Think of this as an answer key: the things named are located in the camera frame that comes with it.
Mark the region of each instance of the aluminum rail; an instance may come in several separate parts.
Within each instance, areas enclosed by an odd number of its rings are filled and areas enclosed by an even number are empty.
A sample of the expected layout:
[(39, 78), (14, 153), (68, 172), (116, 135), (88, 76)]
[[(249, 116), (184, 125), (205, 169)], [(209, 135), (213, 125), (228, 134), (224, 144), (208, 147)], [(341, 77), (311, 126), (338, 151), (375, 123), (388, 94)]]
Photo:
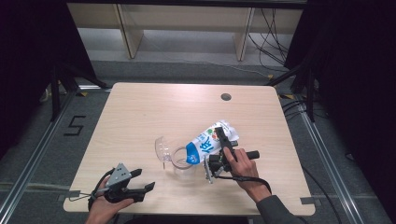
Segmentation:
[[(305, 111), (305, 106), (300, 105), (299, 110), (301, 112)], [(352, 195), (350, 194), (349, 190), (347, 189), (347, 185), (344, 182), (341, 174), (339, 173), (333, 159), (332, 155), (330, 154), (329, 150), (326, 148), (317, 126), (311, 119), (307, 116), (306, 113), (302, 113), (303, 120), (305, 126), (314, 141), (315, 147), (318, 151), (318, 154), (323, 162), (324, 168), (329, 175), (330, 180), (332, 181), (332, 185), (334, 186), (335, 192), (340, 199), (341, 205), (343, 205), (346, 215), (350, 221), (350, 223), (361, 224), (364, 223), (361, 213), (358, 209), (358, 206), (355, 203)]]

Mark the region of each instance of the floor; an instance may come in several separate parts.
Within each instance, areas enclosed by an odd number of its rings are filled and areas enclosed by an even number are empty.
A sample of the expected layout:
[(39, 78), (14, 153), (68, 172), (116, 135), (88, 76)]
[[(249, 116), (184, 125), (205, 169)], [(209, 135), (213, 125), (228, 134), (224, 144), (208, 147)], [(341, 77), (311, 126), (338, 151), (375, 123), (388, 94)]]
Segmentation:
[[(120, 31), (94, 29), (79, 29), (79, 31), (93, 63), (120, 63), (120, 66), (128, 66), (128, 63), (153, 63), (154, 67), (156, 63), (193, 63), (197, 64), (198, 67), (206, 64), (212, 67), (227, 67), (235, 72), (252, 73), (265, 78), (269, 77), (268, 72), (246, 71), (246, 69), (241, 71), (240, 65), (250, 67), (262, 66), (263, 64), (269, 69), (284, 69), (281, 64), (268, 56), (260, 55), (252, 41), (247, 43), (244, 61), (238, 62), (233, 46), (233, 35), (227, 33), (145, 31), (136, 57), (130, 60), (126, 57), (127, 53), (123, 46)], [(259, 45), (262, 44), (262, 37), (259, 34), (253, 34), (252, 38)], [(289, 46), (291, 39), (292, 35), (278, 36), (278, 41), (286, 48)], [(282, 60), (278, 49), (268, 45), (265, 49)], [(287, 88), (279, 88), (279, 90), (282, 92), (278, 91), (278, 93), (290, 93)], [(76, 99), (70, 103), (70, 106), (81, 109), (81, 105), (76, 105), (76, 103), (84, 101), (84, 99), (91, 99), (89, 103), (81, 104), (95, 104), (100, 107), (106, 102), (107, 96), (108, 92), (94, 91), (90, 93), (89, 98), (75, 97)], [(283, 99), (281, 103), (286, 106), (290, 103), (290, 99)], [(40, 142), (40, 139), (42, 135), (47, 134), (47, 125), (43, 124), (49, 123), (49, 108), (49, 104), (43, 103), (43, 107), (35, 112), (35, 119), (31, 121), (29, 126), (39, 128), (35, 129), (34, 132), (26, 132), (23, 137), (24, 141), (19, 146), (23, 148), (23, 151), (11, 150), (1, 160), (0, 175), (3, 176), (0, 184), (1, 198), (5, 199), (9, 196), (8, 193), (12, 183), (18, 181), (19, 174), (26, 172), (23, 170), (23, 166), (17, 163), (29, 162), (32, 159), (31, 155), (35, 155), (36, 150), (32, 146), (45, 144)], [(317, 212), (311, 218), (308, 217), (307, 221), (309, 223), (390, 223), (359, 167), (353, 161), (346, 159), (347, 148), (343, 146), (336, 130), (326, 118), (324, 108), (320, 104), (315, 104), (315, 109), (317, 120), (314, 124), (309, 122), (309, 119), (302, 113), (303, 105), (295, 106), (286, 115), (301, 163), (310, 171), (310, 173), (305, 173), (305, 177), (317, 205)], [(100, 116), (100, 110), (81, 111), (79, 113), (91, 115), (93, 119), (85, 128), (92, 132), (95, 121)], [(61, 129), (67, 128), (68, 122), (62, 122), (60, 125)], [(41, 159), (42, 161), (39, 161), (36, 168), (29, 171), (33, 173), (32, 179), (27, 180), (30, 185), (26, 191), (19, 192), (20, 194), (25, 192), (25, 194), (21, 196), (20, 203), (11, 208), (13, 214), (8, 220), (3, 220), (4, 223), (7, 223), (7, 221), (9, 223), (22, 223), (26, 222), (26, 218), (30, 218), (27, 220), (30, 220), (31, 223), (47, 223), (46, 216), (62, 217), (64, 223), (76, 223), (84, 220), (86, 214), (65, 214), (64, 211), (57, 209), (64, 200), (63, 194), (67, 190), (69, 182), (73, 179), (73, 169), (78, 168), (78, 163), (76, 168), (66, 170), (67, 172), (59, 171), (58, 167), (66, 167), (68, 160), (81, 160), (84, 153), (83, 149), (73, 150), (73, 143), (66, 140), (58, 141), (57, 139), (61, 138), (61, 135), (62, 133), (56, 133), (52, 137), (55, 140), (50, 140), (51, 148), (61, 147), (69, 151), (59, 154), (59, 152), (49, 149), (49, 151), (43, 152), (45, 155)], [(79, 144), (87, 145), (89, 139), (90, 133), (86, 133), (79, 139)], [(35, 183), (46, 183), (46, 185), (35, 186)], [(46, 201), (48, 198), (52, 199), (50, 203)], [(31, 207), (31, 202), (43, 204), (45, 215), (42, 214), (42, 211), (38, 214), (32, 214), (35, 209)], [(127, 218), (128, 216), (121, 215), (119, 223)], [(254, 223), (262, 223), (259, 217), (253, 217), (252, 220)]]

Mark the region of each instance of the gray floor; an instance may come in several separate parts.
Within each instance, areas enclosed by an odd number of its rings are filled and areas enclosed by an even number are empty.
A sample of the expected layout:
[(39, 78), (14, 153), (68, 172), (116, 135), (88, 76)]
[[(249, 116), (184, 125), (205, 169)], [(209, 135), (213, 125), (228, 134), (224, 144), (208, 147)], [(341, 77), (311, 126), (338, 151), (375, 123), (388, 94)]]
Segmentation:
[[(80, 34), (97, 76), (109, 84), (117, 81), (131, 81), (262, 85), (268, 81), (269, 75), (282, 74), (262, 68), (259, 52), (250, 42), (245, 60), (238, 62), (234, 55), (231, 34), (146, 31), (136, 58), (133, 60), (126, 58), (119, 31), (81, 29)], [(260, 41), (259, 35), (253, 37)], [(283, 41), (282, 44), (287, 46), (291, 36), (281, 36), (280, 39)], [(268, 66), (276, 66), (276, 69), (283, 69), (278, 67), (278, 63), (268, 58), (262, 57), (262, 62)], [(223, 75), (218, 78), (216, 74), (220, 72)], [(88, 84), (84, 80), (78, 80), (78, 82)], [(292, 78), (279, 84), (276, 87), (278, 93), (290, 93), (291, 82)], [(108, 91), (90, 91), (86, 96), (72, 97), (69, 107), (65, 110), (49, 142), (45, 155), (36, 167), (29, 186), (21, 196), (8, 223), (84, 222), (87, 214), (65, 212), (63, 199), (73, 181), (108, 95)], [(280, 101), (283, 105), (291, 102), (287, 99)], [(26, 126), (26, 132), (21, 141), (0, 161), (1, 201), (7, 197), (12, 184), (18, 181), (25, 164), (50, 125), (50, 110), (50, 101), (43, 102)], [(331, 152), (336, 168), (343, 177), (346, 188), (352, 194), (364, 223), (390, 223), (359, 167), (354, 161), (345, 157), (347, 148), (337, 135), (331, 118), (327, 118), (321, 104), (315, 103), (315, 113), (315, 124), (323, 142)], [(68, 127), (74, 116), (85, 116), (85, 119), (76, 120), (79, 125), (84, 126), (81, 134), (65, 136), (65, 133), (75, 131)], [(318, 148), (304, 124), (304, 117), (298, 113), (297, 107), (287, 112), (286, 119), (302, 166), (323, 187), (336, 211), (334, 213), (332, 210), (323, 190), (309, 175), (305, 174), (308, 187), (317, 205), (317, 212), (305, 219), (309, 223), (336, 223), (337, 214), (342, 223), (352, 223), (326, 172), (318, 154)], [(131, 216), (122, 214), (119, 223), (129, 218)], [(253, 219), (254, 223), (262, 223), (259, 217)]]

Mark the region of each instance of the hole in table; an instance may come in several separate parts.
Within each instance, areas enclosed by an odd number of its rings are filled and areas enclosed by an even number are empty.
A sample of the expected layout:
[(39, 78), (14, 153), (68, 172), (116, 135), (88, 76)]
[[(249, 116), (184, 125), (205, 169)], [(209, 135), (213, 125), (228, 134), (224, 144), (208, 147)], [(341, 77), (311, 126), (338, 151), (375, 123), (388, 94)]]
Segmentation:
[(229, 101), (229, 100), (231, 100), (231, 95), (230, 95), (229, 93), (223, 93), (223, 94), (221, 95), (221, 99), (222, 99), (223, 101)]

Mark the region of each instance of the plastic container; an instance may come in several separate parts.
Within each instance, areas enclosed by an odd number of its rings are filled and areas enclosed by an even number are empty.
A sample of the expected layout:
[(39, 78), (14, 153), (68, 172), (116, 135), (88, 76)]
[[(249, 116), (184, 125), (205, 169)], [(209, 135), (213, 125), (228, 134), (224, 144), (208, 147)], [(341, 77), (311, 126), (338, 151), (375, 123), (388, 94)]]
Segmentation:
[(180, 145), (177, 141), (169, 141), (163, 136), (157, 138), (155, 140), (157, 157), (163, 162), (163, 169), (165, 169), (165, 163), (171, 161), (177, 177), (192, 178), (195, 175), (196, 166), (186, 162), (187, 150)]

